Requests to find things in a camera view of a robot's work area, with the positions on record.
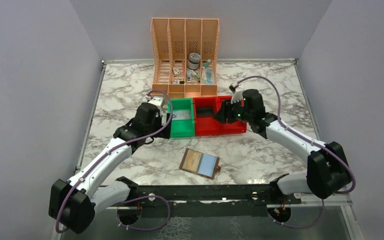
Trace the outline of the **green plastic bin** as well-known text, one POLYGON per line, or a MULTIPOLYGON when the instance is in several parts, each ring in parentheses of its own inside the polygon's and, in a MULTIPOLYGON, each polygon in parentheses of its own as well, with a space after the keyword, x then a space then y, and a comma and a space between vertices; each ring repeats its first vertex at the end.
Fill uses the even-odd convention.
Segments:
POLYGON ((171 138, 187 138, 195 136, 195 115, 192 98, 176 98, 168 103, 168 112, 173 110, 171 120, 171 138))

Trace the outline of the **red plastic bin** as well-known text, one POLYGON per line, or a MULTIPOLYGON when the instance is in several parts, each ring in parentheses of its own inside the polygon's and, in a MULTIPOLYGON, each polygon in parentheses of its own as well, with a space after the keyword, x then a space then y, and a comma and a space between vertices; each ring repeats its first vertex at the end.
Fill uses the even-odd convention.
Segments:
MULTIPOLYGON (((219 109, 224 102, 231 102, 231 95, 220 95, 217 96, 217 103, 219 104, 219 109)), ((242 121, 236 121, 235 123, 226 123, 221 124, 218 130, 218 135, 231 135, 231 134, 243 134, 247 131, 247 123, 242 121)))
POLYGON ((221 124, 213 119, 213 117, 196 117, 197 107, 213 107, 214 114, 219 110, 217 107, 217 98, 212 97, 195 97, 193 98, 194 107, 194 124, 195 136, 215 136, 219 135, 218 130, 221 124))

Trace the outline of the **brown leather card holder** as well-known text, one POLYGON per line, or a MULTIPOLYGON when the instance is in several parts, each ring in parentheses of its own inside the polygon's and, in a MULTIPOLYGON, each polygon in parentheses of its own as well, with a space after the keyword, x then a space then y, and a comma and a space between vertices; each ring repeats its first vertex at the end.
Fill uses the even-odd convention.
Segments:
POLYGON ((213 180, 221 171, 218 156, 187 148, 183 154, 179 169, 188 173, 213 180))

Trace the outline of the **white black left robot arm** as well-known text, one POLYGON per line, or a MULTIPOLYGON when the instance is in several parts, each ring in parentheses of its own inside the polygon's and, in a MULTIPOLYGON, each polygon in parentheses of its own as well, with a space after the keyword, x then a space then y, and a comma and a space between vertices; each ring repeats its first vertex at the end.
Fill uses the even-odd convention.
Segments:
POLYGON ((127 183, 117 180, 102 187, 104 180, 147 139, 170 137, 171 115, 162 124, 164 99, 155 97, 143 102, 135 116, 116 129, 101 153, 83 170, 68 180, 58 179, 51 186, 48 214, 55 219, 55 231, 59 234, 71 230, 84 232, 95 215, 122 202, 132 205, 137 191, 127 183))

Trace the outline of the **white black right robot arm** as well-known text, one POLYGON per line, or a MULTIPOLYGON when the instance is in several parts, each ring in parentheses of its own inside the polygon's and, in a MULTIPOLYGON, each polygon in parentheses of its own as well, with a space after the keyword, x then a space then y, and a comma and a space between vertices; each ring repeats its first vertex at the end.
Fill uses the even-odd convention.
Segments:
POLYGON ((270 182, 269 199, 280 204, 292 194, 313 194, 326 199, 353 181, 342 146, 333 141, 313 140, 266 111, 262 95, 256 89, 241 92, 237 102, 223 100, 213 119, 227 125, 248 123, 251 130, 278 143, 306 161, 306 172, 282 175, 270 182))

